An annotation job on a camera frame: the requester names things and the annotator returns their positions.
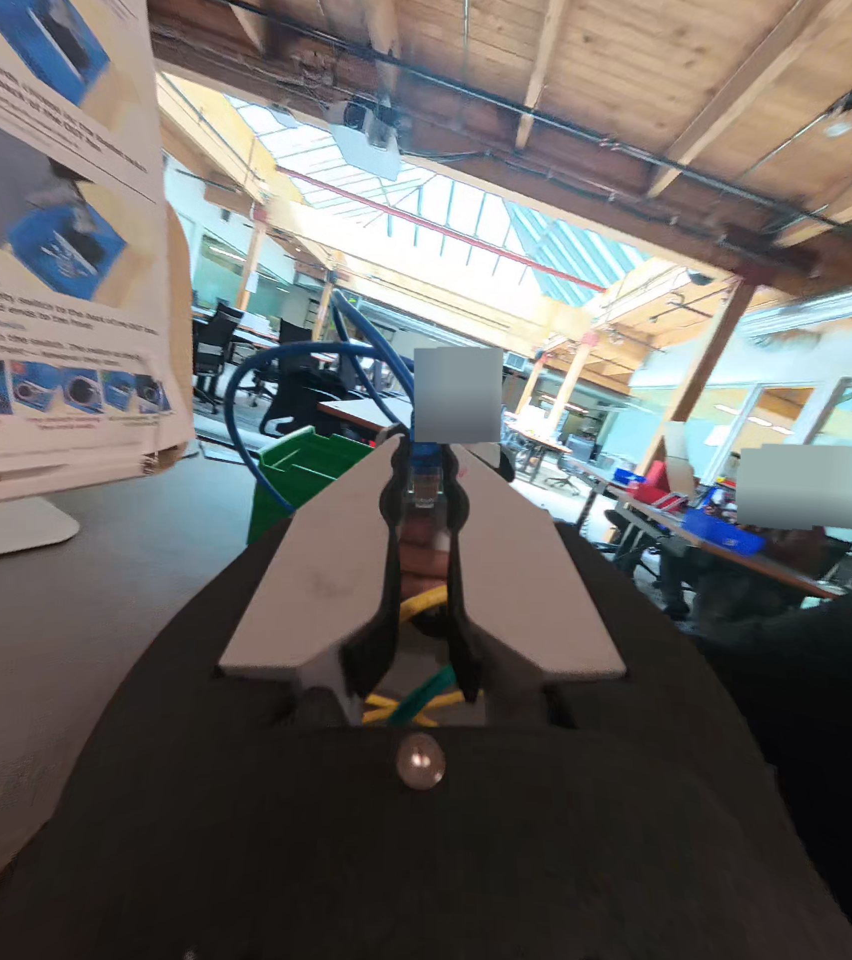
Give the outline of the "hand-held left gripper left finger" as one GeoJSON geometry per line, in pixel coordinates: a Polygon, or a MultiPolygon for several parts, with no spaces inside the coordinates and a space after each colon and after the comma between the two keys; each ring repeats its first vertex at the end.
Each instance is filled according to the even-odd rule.
{"type": "Polygon", "coordinates": [[[322,688],[361,702],[398,630],[396,510],[404,437],[387,438],[288,523],[218,661],[230,677],[322,688]]]}

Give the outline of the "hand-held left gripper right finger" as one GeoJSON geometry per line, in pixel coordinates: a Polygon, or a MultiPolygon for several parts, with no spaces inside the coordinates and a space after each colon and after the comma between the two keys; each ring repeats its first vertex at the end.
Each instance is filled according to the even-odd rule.
{"type": "Polygon", "coordinates": [[[537,702],[626,665],[552,517],[465,446],[444,448],[449,655],[464,696],[537,702]]]}

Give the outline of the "green plastic bin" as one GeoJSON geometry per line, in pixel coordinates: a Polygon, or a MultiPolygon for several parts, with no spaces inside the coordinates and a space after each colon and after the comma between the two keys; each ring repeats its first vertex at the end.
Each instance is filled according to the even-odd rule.
{"type": "MultiPolygon", "coordinates": [[[[280,497],[297,510],[372,452],[371,445],[341,436],[325,437],[312,426],[298,429],[261,450],[259,468],[280,497]]],[[[276,522],[290,516],[256,484],[246,543],[251,545],[276,522]]]]}

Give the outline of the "person's right hand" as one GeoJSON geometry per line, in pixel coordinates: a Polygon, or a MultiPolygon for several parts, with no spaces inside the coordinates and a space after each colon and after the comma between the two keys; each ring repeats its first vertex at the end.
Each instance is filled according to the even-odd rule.
{"type": "Polygon", "coordinates": [[[449,576],[450,536],[432,515],[411,514],[400,528],[400,596],[408,600],[436,590],[449,576]]]}

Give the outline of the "blue storage bin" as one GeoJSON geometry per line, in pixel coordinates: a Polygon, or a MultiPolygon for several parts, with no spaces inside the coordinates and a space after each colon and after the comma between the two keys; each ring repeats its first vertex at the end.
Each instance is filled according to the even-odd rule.
{"type": "Polygon", "coordinates": [[[685,511],[682,528],[703,542],[744,557],[759,554],[766,546],[763,536],[746,531],[706,510],[685,511]]]}

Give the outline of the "black office chair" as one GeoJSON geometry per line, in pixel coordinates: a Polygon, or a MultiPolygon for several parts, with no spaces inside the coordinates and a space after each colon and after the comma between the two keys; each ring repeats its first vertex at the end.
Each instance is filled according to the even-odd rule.
{"type": "Polygon", "coordinates": [[[229,344],[244,317],[244,311],[219,304],[210,318],[192,319],[192,395],[217,413],[216,382],[223,374],[229,344]]]}
{"type": "Polygon", "coordinates": [[[304,353],[285,355],[276,365],[277,390],[263,415],[259,432],[280,437],[312,426],[320,436],[333,434],[336,421],[318,407],[321,403],[347,398],[346,387],[336,368],[321,369],[317,355],[304,353]]]}

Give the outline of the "white display stand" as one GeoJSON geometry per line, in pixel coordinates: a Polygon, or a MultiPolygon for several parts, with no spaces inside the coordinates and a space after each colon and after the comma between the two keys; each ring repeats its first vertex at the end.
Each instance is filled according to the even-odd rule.
{"type": "Polygon", "coordinates": [[[74,486],[74,472],[65,462],[0,469],[0,556],[58,546],[79,532],[78,521],[46,498],[74,486]]]}

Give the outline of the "person's dark clothing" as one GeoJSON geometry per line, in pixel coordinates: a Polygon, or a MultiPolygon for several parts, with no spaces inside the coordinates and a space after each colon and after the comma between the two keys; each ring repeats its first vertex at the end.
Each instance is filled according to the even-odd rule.
{"type": "Polygon", "coordinates": [[[852,923],[852,593],[769,617],[701,613],[696,646],[774,768],[808,857],[852,923]]]}

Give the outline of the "white ceiling projector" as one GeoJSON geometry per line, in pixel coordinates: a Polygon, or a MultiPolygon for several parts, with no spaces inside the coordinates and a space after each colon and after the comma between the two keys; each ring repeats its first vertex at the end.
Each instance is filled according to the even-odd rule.
{"type": "Polygon", "coordinates": [[[401,172],[398,116],[389,100],[354,98],[328,104],[324,118],[345,162],[394,183],[401,172]]]}

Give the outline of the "printed instruction sheet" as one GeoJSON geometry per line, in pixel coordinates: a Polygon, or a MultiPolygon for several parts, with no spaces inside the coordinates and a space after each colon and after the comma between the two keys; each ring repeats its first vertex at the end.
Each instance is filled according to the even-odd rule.
{"type": "Polygon", "coordinates": [[[146,2],[0,1],[0,487],[150,472],[193,437],[172,348],[146,2]]]}

